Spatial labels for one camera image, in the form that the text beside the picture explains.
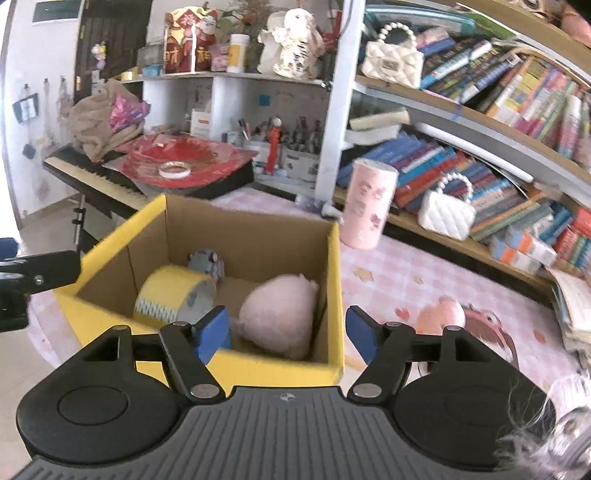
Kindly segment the pink chick toy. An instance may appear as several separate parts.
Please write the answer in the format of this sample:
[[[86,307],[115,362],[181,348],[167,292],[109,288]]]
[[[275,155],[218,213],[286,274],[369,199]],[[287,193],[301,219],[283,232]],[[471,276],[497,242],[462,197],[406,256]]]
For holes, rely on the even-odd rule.
[[[444,296],[436,304],[427,305],[420,311],[415,331],[422,335],[442,335],[448,326],[464,328],[466,314],[457,300]]]

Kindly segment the yellow tape roll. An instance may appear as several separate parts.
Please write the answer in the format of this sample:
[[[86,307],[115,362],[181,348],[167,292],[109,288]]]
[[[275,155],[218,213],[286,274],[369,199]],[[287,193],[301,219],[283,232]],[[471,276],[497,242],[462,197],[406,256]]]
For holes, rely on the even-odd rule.
[[[176,321],[196,324],[214,307],[215,296],[211,275],[164,265],[140,288],[132,318],[156,327]]]

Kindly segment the yellow cardboard box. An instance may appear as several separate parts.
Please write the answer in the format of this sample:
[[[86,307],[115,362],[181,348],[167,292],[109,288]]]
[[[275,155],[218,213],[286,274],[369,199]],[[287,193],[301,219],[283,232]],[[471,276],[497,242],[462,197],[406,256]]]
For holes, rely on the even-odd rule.
[[[245,346],[219,350],[208,368],[222,388],[338,384],[345,365],[338,224],[243,206],[161,195],[100,241],[82,258],[77,282],[55,292],[80,344],[115,325],[155,332],[157,322],[132,317],[140,288],[156,269],[184,266],[191,253],[209,248],[224,262],[216,301],[232,317],[256,286],[278,275],[301,274],[320,287],[308,359],[273,358]]]

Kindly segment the black electric piano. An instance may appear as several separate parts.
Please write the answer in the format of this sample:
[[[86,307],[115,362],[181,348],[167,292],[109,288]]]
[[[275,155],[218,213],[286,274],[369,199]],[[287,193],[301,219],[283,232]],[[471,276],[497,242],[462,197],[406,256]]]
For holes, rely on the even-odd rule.
[[[42,161],[43,168],[83,194],[97,209],[128,219],[160,194],[212,200],[252,184],[252,163],[203,187],[161,188],[135,184],[116,170],[91,162],[79,149],[66,145]]]

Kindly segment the white quilted handbag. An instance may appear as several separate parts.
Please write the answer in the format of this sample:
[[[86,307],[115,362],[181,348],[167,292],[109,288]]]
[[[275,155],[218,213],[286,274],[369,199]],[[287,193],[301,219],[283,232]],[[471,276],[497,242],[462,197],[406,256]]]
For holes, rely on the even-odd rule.
[[[463,197],[453,197],[445,193],[447,185],[456,180],[467,188]],[[447,174],[441,178],[435,190],[424,195],[418,214],[419,225],[439,235],[465,241],[477,215],[472,204],[473,193],[473,185],[465,175],[457,172]]]

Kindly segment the pink cylinder canister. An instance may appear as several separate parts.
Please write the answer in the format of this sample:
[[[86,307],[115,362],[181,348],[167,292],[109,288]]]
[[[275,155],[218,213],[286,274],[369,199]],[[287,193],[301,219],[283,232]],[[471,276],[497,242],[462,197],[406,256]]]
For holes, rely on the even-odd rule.
[[[398,176],[398,170],[391,165],[356,159],[342,212],[342,243],[360,250],[377,247],[390,214]]]

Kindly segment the orange white box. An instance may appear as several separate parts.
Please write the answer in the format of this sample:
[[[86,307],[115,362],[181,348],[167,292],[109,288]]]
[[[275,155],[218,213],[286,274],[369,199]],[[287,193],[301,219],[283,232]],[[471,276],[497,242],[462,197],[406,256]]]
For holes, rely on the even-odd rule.
[[[509,228],[502,236],[494,236],[489,251],[495,260],[531,275],[552,267],[557,259],[552,247],[530,233],[514,228]]]

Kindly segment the beige crumpled cloth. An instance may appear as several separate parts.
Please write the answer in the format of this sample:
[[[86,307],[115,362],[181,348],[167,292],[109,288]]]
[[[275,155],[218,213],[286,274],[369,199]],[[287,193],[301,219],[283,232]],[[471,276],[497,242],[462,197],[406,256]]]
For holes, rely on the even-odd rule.
[[[101,162],[108,152],[143,132],[144,119],[132,120],[123,128],[111,126],[117,100],[123,100],[125,105],[139,104],[136,95],[121,82],[111,79],[97,93],[77,102],[70,111],[67,127],[72,144],[80,148],[93,163]]]

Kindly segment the white tape roll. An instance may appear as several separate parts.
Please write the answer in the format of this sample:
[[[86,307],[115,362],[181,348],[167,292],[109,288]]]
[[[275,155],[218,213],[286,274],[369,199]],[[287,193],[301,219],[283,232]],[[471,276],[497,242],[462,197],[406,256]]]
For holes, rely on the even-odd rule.
[[[191,167],[181,161],[168,161],[158,166],[158,175],[167,180],[186,178],[191,173]]]

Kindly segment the pink foil wrapper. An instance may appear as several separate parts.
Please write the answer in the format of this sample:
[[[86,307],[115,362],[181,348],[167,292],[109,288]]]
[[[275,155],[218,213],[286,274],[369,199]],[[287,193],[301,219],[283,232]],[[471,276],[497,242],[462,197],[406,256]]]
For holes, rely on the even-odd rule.
[[[117,94],[109,117],[109,127],[113,133],[138,125],[149,114],[151,106],[144,101],[132,101]]]

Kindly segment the stack of papers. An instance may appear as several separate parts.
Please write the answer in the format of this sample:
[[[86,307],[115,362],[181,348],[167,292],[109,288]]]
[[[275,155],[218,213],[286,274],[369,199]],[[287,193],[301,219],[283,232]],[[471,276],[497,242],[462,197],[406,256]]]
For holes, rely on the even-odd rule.
[[[552,302],[565,349],[590,360],[590,276],[579,278],[558,269],[548,273],[554,282]]]

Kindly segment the white bookshelf unit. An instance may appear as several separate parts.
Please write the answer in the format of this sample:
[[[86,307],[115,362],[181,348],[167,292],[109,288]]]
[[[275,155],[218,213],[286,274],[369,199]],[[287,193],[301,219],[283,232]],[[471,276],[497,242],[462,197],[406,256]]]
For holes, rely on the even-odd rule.
[[[506,3],[499,1],[458,1],[462,5],[475,8],[478,12],[499,20],[517,32],[517,37],[525,41],[526,47],[534,47],[532,53],[542,53],[550,60],[558,62],[573,74],[577,80],[590,85],[590,49],[579,44],[567,34],[550,26],[530,14],[522,13]],[[322,120],[325,125],[324,140],[328,140],[328,154],[321,155],[321,168],[318,182],[312,186],[304,184],[291,188],[294,192],[317,194],[325,199],[328,193],[334,194],[335,202],[343,204],[345,190],[329,186],[335,182],[342,150],[349,148],[345,142],[346,122],[349,120],[351,105],[370,105],[394,108],[405,107],[410,114],[411,126],[423,129],[423,133],[439,135],[444,132],[452,140],[451,145],[461,147],[460,140],[467,146],[477,146],[494,154],[510,165],[533,175],[536,181],[557,188],[586,207],[590,207],[590,174],[574,162],[566,160],[537,140],[503,126],[496,120],[488,119],[475,110],[463,108],[456,114],[456,105],[450,100],[429,93],[413,90],[400,85],[389,85],[367,77],[353,77],[353,59],[346,54],[337,55],[337,73],[329,92],[321,81],[294,82],[281,80],[278,76],[252,74],[229,74],[221,72],[200,72],[199,74],[180,74],[139,79],[123,82],[130,86],[132,93],[141,93],[143,100],[151,104],[150,114],[145,121],[144,130],[149,131],[160,125],[181,127],[185,115],[190,115],[195,92],[201,87],[210,87],[211,92],[199,93],[200,99],[211,107],[211,127],[209,134],[220,140],[221,134],[230,130],[238,131],[238,118],[245,117],[254,124],[279,116],[294,124],[300,116],[308,120]],[[512,289],[533,297],[549,295],[551,279],[521,272],[509,265],[492,259],[484,245],[474,240],[459,242],[451,238],[428,232],[421,228],[417,220],[408,213],[391,215],[388,220],[393,227],[387,233],[402,240],[422,236],[428,240],[418,240],[421,248],[443,256],[454,263],[471,268],[491,277]]]

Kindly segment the cream quilted handbag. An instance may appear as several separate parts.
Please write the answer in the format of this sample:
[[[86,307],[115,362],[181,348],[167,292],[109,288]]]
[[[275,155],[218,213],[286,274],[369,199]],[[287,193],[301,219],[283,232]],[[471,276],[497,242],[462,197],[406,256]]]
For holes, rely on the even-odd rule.
[[[386,40],[394,30],[407,34],[409,43],[390,44]],[[377,41],[369,41],[361,71],[370,79],[418,89],[421,84],[424,54],[417,48],[414,32],[405,24],[391,22],[381,29]]]

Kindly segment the red fortune god decoration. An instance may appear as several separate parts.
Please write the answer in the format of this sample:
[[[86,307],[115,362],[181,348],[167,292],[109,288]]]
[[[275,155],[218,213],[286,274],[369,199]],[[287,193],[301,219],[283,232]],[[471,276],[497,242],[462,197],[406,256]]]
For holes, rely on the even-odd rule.
[[[216,43],[217,20],[216,10],[197,6],[186,6],[165,14],[165,74],[211,70],[211,48]]]

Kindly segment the white yellow bottle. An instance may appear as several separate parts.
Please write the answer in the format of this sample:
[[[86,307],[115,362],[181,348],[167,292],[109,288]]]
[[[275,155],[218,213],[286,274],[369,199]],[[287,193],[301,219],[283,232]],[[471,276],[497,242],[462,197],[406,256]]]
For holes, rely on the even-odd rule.
[[[249,47],[249,35],[231,34],[228,45],[228,73],[245,73],[246,50]]]

